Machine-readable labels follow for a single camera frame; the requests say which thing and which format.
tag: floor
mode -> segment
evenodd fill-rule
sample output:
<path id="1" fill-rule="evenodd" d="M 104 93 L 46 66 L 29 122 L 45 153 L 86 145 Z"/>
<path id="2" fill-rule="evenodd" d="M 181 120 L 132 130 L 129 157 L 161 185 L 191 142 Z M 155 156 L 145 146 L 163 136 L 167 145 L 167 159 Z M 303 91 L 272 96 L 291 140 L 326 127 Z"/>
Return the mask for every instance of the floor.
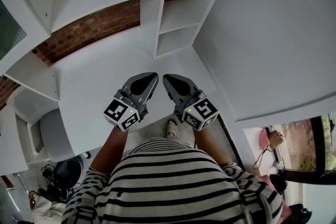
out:
<path id="1" fill-rule="evenodd" d="M 181 136 L 182 142 L 195 143 L 192 128 L 186 123 L 180 123 L 174 115 L 170 115 L 163 118 L 153 124 L 138 130 L 128 135 L 128 139 L 125 145 L 125 151 L 128 151 L 145 140 L 153 136 L 165 136 L 166 124 L 168 119 L 175 119 L 178 124 L 178 135 Z M 231 149 L 229 141 L 227 140 L 225 133 L 218 120 L 214 121 L 210 126 L 212 135 L 217 139 L 219 145 L 229 153 L 231 158 L 236 161 L 234 152 Z M 83 159 L 83 173 L 79 179 L 79 183 L 83 181 L 85 171 L 90 166 L 95 155 L 98 153 L 99 148 L 91 150 L 91 158 Z M 29 170 L 8 175 L 8 178 L 14 185 L 14 190 L 7 191 L 5 184 L 0 180 L 0 224 L 15 224 L 12 219 L 15 216 L 18 220 L 32 222 L 32 214 L 30 212 L 29 201 L 27 193 L 31 190 L 37 190 L 38 188 L 47 188 L 47 180 L 42 176 L 41 168 L 46 164 L 52 164 L 52 162 L 43 162 L 38 164 L 31 164 Z"/>

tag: handbag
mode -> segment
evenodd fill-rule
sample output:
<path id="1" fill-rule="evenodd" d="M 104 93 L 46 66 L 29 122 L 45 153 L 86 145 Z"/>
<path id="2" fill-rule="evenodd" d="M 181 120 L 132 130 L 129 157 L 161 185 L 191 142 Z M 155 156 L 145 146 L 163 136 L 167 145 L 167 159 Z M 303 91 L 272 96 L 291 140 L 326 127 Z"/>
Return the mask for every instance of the handbag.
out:
<path id="1" fill-rule="evenodd" d="M 261 166 L 261 162 L 263 161 L 263 156 L 264 156 L 264 153 L 266 151 L 270 151 L 272 152 L 278 145 L 280 145 L 281 143 L 283 143 L 283 139 L 284 139 L 284 136 L 282 134 L 280 134 L 278 131 L 273 131 L 271 132 L 271 134 L 269 136 L 266 136 L 265 138 L 265 130 L 262 130 L 260 132 L 260 139 L 259 139 L 259 143 L 261 144 L 262 143 L 262 140 L 264 139 L 267 139 L 268 141 L 266 142 L 267 146 L 266 148 L 263 150 L 263 152 L 259 155 L 258 159 L 256 160 L 256 162 L 254 163 L 253 165 L 253 169 L 254 170 L 257 170 L 260 168 Z"/>

